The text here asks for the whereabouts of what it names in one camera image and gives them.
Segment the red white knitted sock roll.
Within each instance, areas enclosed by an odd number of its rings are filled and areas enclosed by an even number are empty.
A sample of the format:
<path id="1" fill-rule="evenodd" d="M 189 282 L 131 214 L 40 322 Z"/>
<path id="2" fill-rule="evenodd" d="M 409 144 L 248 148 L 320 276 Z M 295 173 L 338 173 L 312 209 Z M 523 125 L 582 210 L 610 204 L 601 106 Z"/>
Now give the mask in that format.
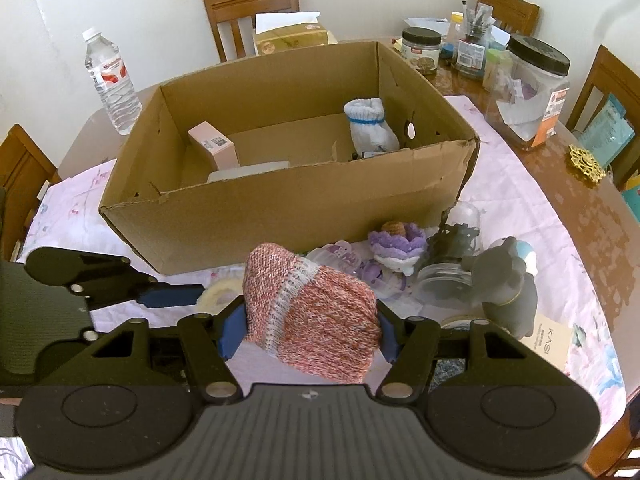
<path id="1" fill-rule="evenodd" d="M 299 372 L 341 384 L 368 374 L 381 339 L 378 298 L 351 275 L 265 243 L 243 281 L 247 339 Z"/>

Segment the white translucent plastic sheet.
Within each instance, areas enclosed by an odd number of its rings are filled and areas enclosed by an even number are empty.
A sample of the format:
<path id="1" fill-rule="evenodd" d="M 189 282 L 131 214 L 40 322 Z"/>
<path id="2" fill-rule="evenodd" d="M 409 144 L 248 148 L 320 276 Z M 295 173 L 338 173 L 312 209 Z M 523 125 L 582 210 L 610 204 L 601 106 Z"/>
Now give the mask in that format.
<path id="1" fill-rule="evenodd" d="M 231 169 L 213 171 L 208 175 L 206 182 L 227 181 L 242 177 L 254 176 L 254 174 L 265 174 L 266 172 L 288 169 L 290 163 L 287 160 L 280 162 L 262 162 L 261 164 L 239 166 Z"/>

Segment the cream ring-shaped toy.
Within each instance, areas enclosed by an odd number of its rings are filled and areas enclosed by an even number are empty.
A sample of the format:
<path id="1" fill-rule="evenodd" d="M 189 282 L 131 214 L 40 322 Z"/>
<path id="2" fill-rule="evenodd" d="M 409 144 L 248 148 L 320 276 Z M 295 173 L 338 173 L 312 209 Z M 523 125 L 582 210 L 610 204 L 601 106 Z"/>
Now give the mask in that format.
<path id="1" fill-rule="evenodd" d="M 242 278 L 222 278 L 211 282 L 196 300 L 198 313 L 217 315 L 242 295 Z"/>

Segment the clear plastic dome container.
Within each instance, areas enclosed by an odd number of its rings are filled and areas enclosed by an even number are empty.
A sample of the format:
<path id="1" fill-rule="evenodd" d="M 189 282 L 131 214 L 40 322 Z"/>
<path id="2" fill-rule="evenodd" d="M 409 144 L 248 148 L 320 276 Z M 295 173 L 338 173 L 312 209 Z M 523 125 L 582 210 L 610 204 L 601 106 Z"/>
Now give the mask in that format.
<path id="1" fill-rule="evenodd" d="M 426 256 L 412 286 L 424 307 L 468 310 L 471 272 L 463 261 L 480 252 L 480 211 L 457 202 L 442 214 L 437 231 L 426 241 Z"/>

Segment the purple crochet flower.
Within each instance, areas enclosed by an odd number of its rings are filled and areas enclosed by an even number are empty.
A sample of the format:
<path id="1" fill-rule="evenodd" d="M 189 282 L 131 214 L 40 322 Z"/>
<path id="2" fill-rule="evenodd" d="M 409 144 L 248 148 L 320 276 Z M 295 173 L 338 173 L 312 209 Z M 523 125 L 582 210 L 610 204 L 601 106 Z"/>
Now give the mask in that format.
<path id="1" fill-rule="evenodd" d="M 425 252 L 426 235 L 413 222 L 390 220 L 369 232 L 368 243 L 376 262 L 408 278 Z"/>

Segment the wooden chair left side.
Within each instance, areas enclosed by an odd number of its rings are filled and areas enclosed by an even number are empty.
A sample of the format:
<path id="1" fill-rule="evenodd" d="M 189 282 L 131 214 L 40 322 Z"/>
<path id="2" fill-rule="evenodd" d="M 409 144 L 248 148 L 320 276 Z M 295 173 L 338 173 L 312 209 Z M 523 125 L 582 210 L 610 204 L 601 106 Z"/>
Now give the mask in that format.
<path id="1" fill-rule="evenodd" d="M 40 206 L 46 184 L 60 182 L 53 162 L 19 124 L 1 143 L 1 259 L 14 261 L 32 219 Z"/>

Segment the wooden chair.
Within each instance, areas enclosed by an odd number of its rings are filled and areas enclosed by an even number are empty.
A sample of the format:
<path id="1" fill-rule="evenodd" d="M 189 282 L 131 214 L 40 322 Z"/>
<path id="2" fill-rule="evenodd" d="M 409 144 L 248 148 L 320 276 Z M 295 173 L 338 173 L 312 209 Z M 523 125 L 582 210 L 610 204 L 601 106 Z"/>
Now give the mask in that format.
<path id="1" fill-rule="evenodd" d="M 228 61 L 219 26 L 231 27 L 232 46 L 238 58 L 244 58 L 246 50 L 242 39 L 240 21 L 249 18 L 256 25 L 258 13 L 298 12 L 299 0 L 203 0 L 215 47 L 221 63 Z"/>
<path id="2" fill-rule="evenodd" d="M 40 206 L 46 184 L 60 182 L 53 162 L 19 124 L 1 143 L 1 259 L 14 261 L 32 219 Z"/>
<path id="3" fill-rule="evenodd" d="M 540 7 L 525 0 L 477 0 L 492 7 L 497 26 L 512 34 L 532 36 L 540 14 Z"/>
<path id="4" fill-rule="evenodd" d="M 567 165 L 589 185 L 623 188 L 639 171 L 639 76 L 605 46 L 596 57 L 566 124 L 576 141 Z"/>

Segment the brown cardboard box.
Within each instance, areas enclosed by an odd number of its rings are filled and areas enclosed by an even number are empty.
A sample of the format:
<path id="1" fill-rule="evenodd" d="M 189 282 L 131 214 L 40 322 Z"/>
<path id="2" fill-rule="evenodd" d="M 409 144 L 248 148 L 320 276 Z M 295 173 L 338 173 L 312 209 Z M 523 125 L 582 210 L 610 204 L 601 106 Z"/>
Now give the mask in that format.
<path id="1" fill-rule="evenodd" d="M 344 105 L 380 98 L 400 149 L 357 156 Z M 188 130 L 209 122 L 240 166 L 288 169 L 207 183 Z M 390 47 L 343 42 L 219 64 L 161 84 L 120 150 L 99 206 L 161 274 L 243 261 L 273 242 L 306 252 L 359 242 L 387 220 L 438 222 L 471 177 L 480 141 Z"/>

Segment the clear plastic water bottle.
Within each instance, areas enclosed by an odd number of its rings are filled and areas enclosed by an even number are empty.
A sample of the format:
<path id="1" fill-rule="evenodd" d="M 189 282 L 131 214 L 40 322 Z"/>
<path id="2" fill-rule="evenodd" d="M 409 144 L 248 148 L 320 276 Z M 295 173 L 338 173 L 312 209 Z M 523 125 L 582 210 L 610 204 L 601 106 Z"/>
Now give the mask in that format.
<path id="1" fill-rule="evenodd" d="M 119 47 L 95 27 L 82 33 L 85 66 L 107 117 L 121 136 L 128 136 L 142 112 L 142 104 Z"/>

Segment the gold filigree ornament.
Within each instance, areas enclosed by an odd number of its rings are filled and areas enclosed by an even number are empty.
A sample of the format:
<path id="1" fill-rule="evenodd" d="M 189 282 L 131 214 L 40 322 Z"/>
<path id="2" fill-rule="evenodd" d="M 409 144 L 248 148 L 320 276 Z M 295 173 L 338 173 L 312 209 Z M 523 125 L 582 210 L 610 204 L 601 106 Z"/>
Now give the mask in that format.
<path id="1" fill-rule="evenodd" d="M 591 184 L 599 184 L 606 177 L 606 171 L 593 154 L 577 145 L 570 145 L 567 148 L 567 163 L 579 177 Z"/>

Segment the large clear jar black lid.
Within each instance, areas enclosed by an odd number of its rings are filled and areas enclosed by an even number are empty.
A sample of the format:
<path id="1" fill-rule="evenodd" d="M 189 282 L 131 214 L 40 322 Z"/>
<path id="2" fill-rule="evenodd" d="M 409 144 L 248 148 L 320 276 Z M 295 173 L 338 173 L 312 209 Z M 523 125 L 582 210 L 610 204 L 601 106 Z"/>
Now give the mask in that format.
<path id="1" fill-rule="evenodd" d="M 513 34 L 512 72 L 489 91 L 485 119 L 503 139 L 530 151 L 555 134 L 570 82 L 570 59 L 532 36 Z"/>

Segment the small bottle green cap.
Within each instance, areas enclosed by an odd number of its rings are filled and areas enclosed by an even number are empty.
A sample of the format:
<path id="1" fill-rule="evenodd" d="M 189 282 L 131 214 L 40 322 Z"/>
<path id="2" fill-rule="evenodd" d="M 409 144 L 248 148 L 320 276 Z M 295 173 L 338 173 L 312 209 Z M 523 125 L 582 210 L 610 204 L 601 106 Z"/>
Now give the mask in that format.
<path id="1" fill-rule="evenodd" d="M 483 88 L 494 90 L 505 76 L 512 72 L 513 58 L 507 50 L 488 49 L 485 55 Z"/>

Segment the yellow-green tissue box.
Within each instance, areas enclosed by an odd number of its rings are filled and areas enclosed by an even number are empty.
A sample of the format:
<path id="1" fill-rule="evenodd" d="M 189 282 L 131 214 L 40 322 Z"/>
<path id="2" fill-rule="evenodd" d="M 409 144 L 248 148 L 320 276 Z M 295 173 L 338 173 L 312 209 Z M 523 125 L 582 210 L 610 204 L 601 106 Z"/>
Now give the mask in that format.
<path id="1" fill-rule="evenodd" d="M 330 43 L 329 32 L 320 23 L 320 12 L 257 13 L 254 44 L 257 55 Z"/>

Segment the bottle with yellow cap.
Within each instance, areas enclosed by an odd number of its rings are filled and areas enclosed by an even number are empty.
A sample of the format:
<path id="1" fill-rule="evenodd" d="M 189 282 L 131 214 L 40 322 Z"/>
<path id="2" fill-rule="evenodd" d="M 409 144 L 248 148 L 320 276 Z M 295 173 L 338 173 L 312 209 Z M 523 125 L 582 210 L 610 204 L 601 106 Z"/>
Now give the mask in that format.
<path id="1" fill-rule="evenodd" d="M 464 13 L 452 12 L 449 20 L 448 32 L 442 40 L 442 52 L 444 60 L 453 61 L 457 56 L 458 43 L 464 38 Z"/>

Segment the small jar black lid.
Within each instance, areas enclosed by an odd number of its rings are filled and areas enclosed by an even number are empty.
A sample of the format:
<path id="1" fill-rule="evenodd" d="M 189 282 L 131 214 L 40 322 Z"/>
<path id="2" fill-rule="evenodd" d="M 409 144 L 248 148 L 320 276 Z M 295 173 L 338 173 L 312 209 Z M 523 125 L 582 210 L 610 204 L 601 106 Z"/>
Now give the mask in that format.
<path id="1" fill-rule="evenodd" d="M 401 55 L 422 75 L 430 76 L 439 66 L 442 36 L 433 29 L 406 27 L 401 33 Z"/>

